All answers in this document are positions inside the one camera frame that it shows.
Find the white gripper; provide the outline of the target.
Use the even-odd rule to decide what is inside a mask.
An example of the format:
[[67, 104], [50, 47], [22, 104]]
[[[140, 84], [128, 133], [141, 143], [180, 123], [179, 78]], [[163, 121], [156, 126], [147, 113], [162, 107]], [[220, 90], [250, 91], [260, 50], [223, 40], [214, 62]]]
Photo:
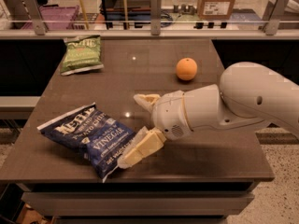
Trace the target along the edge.
[[184, 107], [184, 92], [175, 91], [163, 95], [136, 94], [134, 100], [151, 113], [156, 128], [139, 130], [129, 145], [118, 158], [117, 164], [122, 169], [130, 168], [149, 155], [157, 152], [168, 140], [178, 140], [192, 133]]

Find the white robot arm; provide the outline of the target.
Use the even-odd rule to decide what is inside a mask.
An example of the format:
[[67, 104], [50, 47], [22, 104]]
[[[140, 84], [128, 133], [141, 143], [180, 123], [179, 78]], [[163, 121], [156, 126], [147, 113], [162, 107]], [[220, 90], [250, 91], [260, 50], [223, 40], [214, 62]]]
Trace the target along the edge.
[[218, 84], [134, 99], [150, 113], [153, 128], [142, 128], [123, 151], [118, 158], [122, 169], [157, 152], [165, 141], [195, 131], [258, 130], [274, 123], [299, 136], [299, 86], [257, 63], [230, 65]]

